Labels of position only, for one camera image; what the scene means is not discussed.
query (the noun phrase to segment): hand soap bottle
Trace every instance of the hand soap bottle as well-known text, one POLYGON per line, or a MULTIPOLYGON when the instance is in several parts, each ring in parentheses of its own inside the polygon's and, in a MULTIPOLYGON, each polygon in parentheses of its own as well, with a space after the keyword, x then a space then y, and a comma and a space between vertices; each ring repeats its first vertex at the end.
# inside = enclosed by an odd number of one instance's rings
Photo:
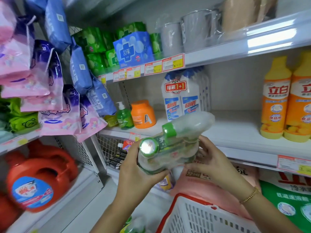
POLYGON ((123 102, 117 102, 119 104, 119 111, 117 112, 117 119, 119 127, 121 129, 130 129, 134 127, 133 119, 131 116, 131 111, 126 109, 123 105, 123 102))

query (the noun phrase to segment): shopping basket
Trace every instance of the shopping basket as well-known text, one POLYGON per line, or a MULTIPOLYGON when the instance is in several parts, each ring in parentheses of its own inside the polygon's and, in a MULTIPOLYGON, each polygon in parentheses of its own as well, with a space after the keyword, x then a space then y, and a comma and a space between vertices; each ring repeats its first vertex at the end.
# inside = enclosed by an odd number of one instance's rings
POLYGON ((255 223, 197 198, 178 194, 156 233, 260 233, 255 223))

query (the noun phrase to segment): gold bracelet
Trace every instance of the gold bracelet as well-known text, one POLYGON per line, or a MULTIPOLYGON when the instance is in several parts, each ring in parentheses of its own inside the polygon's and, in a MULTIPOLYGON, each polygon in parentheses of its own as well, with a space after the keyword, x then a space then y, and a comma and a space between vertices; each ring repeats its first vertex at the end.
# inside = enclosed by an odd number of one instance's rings
POLYGON ((240 201, 240 204, 246 203, 246 202, 249 201, 251 198, 253 198, 253 197, 255 196, 255 194, 257 194, 258 192, 259 192, 259 189, 258 189, 257 187, 255 187, 253 193, 252 193, 250 196, 248 196, 245 200, 240 201))

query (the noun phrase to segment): white bottle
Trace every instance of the white bottle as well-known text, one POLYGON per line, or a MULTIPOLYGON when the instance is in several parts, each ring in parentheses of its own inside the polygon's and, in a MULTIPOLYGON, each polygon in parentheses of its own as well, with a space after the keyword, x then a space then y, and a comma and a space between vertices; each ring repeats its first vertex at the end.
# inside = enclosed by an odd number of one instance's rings
POLYGON ((186 89, 186 83, 181 83, 176 72, 172 71, 166 74, 161 89, 167 120, 172 121, 183 115, 180 92, 186 89))
POLYGON ((187 83, 187 89, 180 92, 183 114, 201 111, 199 80, 194 74, 193 68, 186 69, 180 81, 187 83))

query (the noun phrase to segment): pink bag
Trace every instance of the pink bag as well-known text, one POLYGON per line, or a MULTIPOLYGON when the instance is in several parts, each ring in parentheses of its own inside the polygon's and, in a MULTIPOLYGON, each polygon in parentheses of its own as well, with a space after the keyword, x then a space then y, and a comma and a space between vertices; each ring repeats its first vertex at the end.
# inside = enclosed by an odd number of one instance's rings
MULTIPOLYGON (((235 165, 235 168, 252 186, 260 188, 257 168, 243 164, 235 165)), ((204 173, 184 168, 174 189, 171 190, 170 195, 175 196, 178 193, 193 196, 215 204, 228 212, 252 219, 244 206, 239 203, 239 200, 226 190, 215 185, 204 173)))

